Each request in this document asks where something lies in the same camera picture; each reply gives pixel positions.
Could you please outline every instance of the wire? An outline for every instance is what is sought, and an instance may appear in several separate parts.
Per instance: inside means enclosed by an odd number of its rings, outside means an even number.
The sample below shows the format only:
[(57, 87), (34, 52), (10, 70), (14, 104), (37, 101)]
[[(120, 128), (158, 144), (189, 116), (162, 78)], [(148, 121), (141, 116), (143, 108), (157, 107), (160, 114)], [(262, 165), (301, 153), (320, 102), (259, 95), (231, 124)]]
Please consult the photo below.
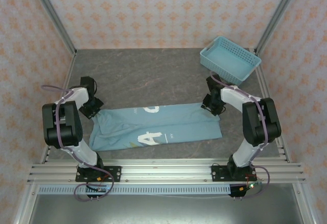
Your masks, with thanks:
[(172, 195), (156, 195), (156, 194), (149, 194), (149, 196), (158, 196), (158, 197), (178, 197), (178, 198), (195, 198), (195, 199), (214, 199), (214, 198), (229, 197), (229, 195), (216, 196), (216, 197), (189, 197), (189, 196), (172, 196)]
[(223, 108), (224, 108), (224, 110), (220, 114), (223, 114), (226, 111), (226, 107), (223, 106)]
[(94, 80), (94, 84), (96, 85), (96, 90), (94, 91), (94, 94), (96, 94), (97, 93), (97, 91), (98, 91), (98, 84), (97, 84), (97, 82)]
[(102, 178), (101, 182), (100, 182), (100, 185), (103, 183), (104, 179), (109, 177), (109, 175), (106, 175), (105, 177)]
[[(95, 167), (93, 165), (90, 165), (82, 160), (80, 160), (77, 156), (74, 155), (74, 151), (69, 148), (69, 147), (65, 147), (63, 144), (62, 144), (62, 138), (61, 138), (61, 132), (60, 132), (60, 123), (57, 122), (57, 121), (60, 121), (59, 120), (59, 107), (60, 105), (66, 100), (68, 99), (70, 96), (73, 95), (74, 93), (74, 90), (72, 89), (63, 89), (63, 88), (60, 88), (60, 87), (56, 87), (56, 86), (52, 86), (52, 85), (42, 85), (41, 86), (42, 89), (46, 90), (46, 91), (52, 91), (52, 92), (68, 92), (64, 97), (62, 97), (57, 106), (56, 106), (56, 111), (55, 111), (55, 118), (56, 118), (56, 129), (57, 129), (57, 137), (58, 137), (58, 143), (59, 143), (59, 146), (61, 149), (64, 149), (64, 150), (67, 150), (71, 153), (72, 157), (77, 161), (79, 162), (80, 164), (82, 165), (85, 165), (91, 169), (95, 169), (97, 171), (101, 171), (101, 172), (104, 172), (105, 174), (107, 174), (111, 180), (112, 180), (112, 183), (111, 183), (111, 187), (108, 189), (108, 191), (106, 191), (105, 194), (103, 194), (102, 196), (98, 197), (97, 196), (97, 200), (101, 199), (101, 198), (104, 198), (105, 196), (107, 196), (109, 194), (109, 192), (112, 190), (113, 188), (113, 185), (114, 185), (114, 178), (113, 176), (107, 171), (107, 170), (104, 170), (104, 169), (101, 169), (101, 168), (98, 168), (98, 167)], [(77, 189), (81, 186), (93, 186), (93, 187), (100, 187), (101, 184), (91, 184), (91, 183), (82, 183), (82, 184), (79, 184), (76, 186), (76, 188), (74, 189), (74, 198), (78, 201), (82, 201), (82, 202), (86, 202), (86, 201), (92, 201), (93, 198), (87, 198), (87, 199), (82, 199), (82, 198), (79, 198), (76, 194), (77, 192)]]
[(255, 174), (245, 174), (245, 176), (247, 177), (247, 180), (246, 180), (246, 187), (248, 187), (248, 183), (249, 183), (249, 176), (254, 176), (254, 177), (256, 177), (256, 179), (259, 179), (259, 180), (261, 180), (262, 181), (262, 179), (260, 179), (257, 175), (255, 175)]
[(99, 191), (99, 189), (96, 189), (96, 188), (92, 188), (92, 187), (90, 187), (90, 186), (86, 186), (88, 189), (90, 189), (90, 190), (92, 190), (92, 191), (94, 191), (94, 192), (98, 192)]
[(244, 197), (242, 197), (242, 198), (237, 197), (238, 199), (257, 197), (257, 196), (263, 194), (265, 191), (267, 191), (267, 188), (268, 188), (269, 183), (270, 183), (270, 174), (269, 174), (269, 171), (268, 171), (265, 167), (263, 167), (263, 166), (253, 166), (253, 168), (260, 168), (260, 169), (263, 169), (263, 170), (265, 170), (265, 171), (267, 172), (267, 176), (268, 176), (267, 184), (266, 184), (266, 185), (261, 189), (260, 192), (257, 192), (257, 193), (255, 193), (255, 194), (253, 194), (253, 195), (244, 196)]

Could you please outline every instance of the blue cloth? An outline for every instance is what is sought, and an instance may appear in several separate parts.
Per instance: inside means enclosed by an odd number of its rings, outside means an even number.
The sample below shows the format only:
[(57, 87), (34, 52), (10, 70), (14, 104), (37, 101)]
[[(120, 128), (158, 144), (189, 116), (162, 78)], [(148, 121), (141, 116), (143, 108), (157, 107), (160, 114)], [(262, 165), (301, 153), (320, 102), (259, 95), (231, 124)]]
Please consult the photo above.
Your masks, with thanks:
[(219, 117), (201, 103), (101, 110), (89, 146), (95, 151), (221, 138)]

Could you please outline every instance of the white printed logo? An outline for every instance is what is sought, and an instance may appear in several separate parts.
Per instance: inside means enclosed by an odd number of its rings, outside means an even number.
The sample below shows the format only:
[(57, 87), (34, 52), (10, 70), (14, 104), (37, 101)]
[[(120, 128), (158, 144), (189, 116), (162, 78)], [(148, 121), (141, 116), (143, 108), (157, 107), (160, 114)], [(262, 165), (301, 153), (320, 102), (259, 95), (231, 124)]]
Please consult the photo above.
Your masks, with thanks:
[(140, 135), (137, 137), (138, 142), (144, 143), (149, 146), (159, 145), (159, 143), (156, 143), (154, 141), (154, 137), (160, 137), (162, 136), (162, 133), (149, 133), (147, 132), (145, 135)]
[(155, 106), (153, 109), (150, 109), (148, 107), (143, 107), (143, 109), (147, 112), (147, 113), (157, 113), (159, 111), (159, 106)]

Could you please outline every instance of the black mounting plate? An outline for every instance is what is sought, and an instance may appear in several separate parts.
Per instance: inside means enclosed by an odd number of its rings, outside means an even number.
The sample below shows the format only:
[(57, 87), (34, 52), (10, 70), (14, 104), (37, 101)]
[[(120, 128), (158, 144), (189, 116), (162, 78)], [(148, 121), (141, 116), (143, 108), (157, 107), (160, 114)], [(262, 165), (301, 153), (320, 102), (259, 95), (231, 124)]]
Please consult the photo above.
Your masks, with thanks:
[(93, 105), (89, 105), (86, 103), (79, 109), (79, 111), (88, 119), (91, 119), (100, 111), (101, 106), (103, 106), (103, 102), (97, 97), (94, 97)]
[[(114, 179), (114, 182), (120, 182), (122, 176), (122, 167), (121, 166), (104, 166), (104, 170), (108, 171)], [(93, 178), (84, 178), (82, 175), (77, 175), (75, 178), (76, 182), (100, 182), (97, 179)], [(102, 182), (112, 182), (111, 178), (104, 178)]]
[[(252, 175), (254, 169), (251, 169), (250, 167), (244, 167), (244, 175)], [(211, 176), (213, 179), (213, 182), (255, 182), (256, 181), (256, 176), (249, 176), (249, 179), (247, 179), (246, 177), (240, 177), (237, 179), (233, 179), (230, 174), (229, 171), (227, 169), (226, 165), (212, 165), (211, 166)]]

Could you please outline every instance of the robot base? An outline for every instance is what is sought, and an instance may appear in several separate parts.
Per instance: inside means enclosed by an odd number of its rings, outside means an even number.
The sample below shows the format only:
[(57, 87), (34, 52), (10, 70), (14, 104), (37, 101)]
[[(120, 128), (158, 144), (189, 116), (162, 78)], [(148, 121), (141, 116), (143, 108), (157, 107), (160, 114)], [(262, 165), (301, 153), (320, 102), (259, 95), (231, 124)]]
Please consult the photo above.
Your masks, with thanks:
[[(103, 166), (103, 169), (108, 171), (114, 179), (114, 182), (120, 182), (121, 181), (121, 174), (122, 174), (122, 167), (121, 166)], [(99, 172), (101, 175), (98, 176), (87, 176), (82, 175), (80, 173), (76, 174), (75, 181), (76, 182), (112, 182), (110, 177), (105, 177), (105, 173)]]
[(212, 165), (211, 175), (213, 182), (255, 182), (256, 172), (250, 166), (237, 167), (232, 156), (226, 166)]
[[(122, 167), (121, 166), (104, 166), (100, 155), (97, 154), (97, 168), (108, 171), (115, 182), (121, 181)], [(76, 182), (112, 182), (110, 177), (106, 177), (106, 173), (92, 168), (77, 167)]]
[(213, 182), (255, 182), (256, 177), (252, 176), (253, 175), (253, 170), (247, 166), (242, 169), (242, 173), (236, 177), (231, 177), (228, 167), (226, 165), (212, 165), (211, 166), (211, 176), (213, 179)]

